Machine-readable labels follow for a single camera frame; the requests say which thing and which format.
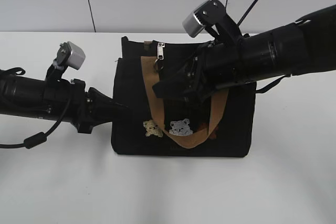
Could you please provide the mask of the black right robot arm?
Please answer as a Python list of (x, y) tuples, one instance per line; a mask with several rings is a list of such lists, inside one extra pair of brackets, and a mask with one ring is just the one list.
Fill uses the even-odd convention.
[(258, 35), (201, 44), (152, 89), (157, 98), (201, 103), (222, 89), (333, 70), (335, 6), (330, 6)]

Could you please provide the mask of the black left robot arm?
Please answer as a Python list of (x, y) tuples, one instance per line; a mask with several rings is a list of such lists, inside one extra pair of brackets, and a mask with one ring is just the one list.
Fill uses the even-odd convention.
[(1, 71), (1, 113), (71, 123), (78, 133), (131, 117), (129, 107), (73, 79), (37, 80), (24, 77), (22, 68)]

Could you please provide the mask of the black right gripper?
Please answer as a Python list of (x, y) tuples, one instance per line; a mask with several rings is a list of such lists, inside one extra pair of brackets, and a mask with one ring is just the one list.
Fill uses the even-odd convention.
[(157, 98), (203, 103), (222, 89), (244, 84), (244, 63), (239, 39), (232, 46), (212, 41), (201, 44), (183, 61), (181, 70), (152, 86)]

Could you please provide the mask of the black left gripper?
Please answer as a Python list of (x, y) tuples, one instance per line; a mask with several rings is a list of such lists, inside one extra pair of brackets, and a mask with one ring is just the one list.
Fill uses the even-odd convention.
[(71, 80), (71, 87), (73, 95), (68, 112), (78, 133), (91, 133), (95, 126), (112, 122), (116, 112), (131, 111), (128, 106), (106, 96), (96, 88), (90, 87), (86, 91), (86, 84), (82, 80)]

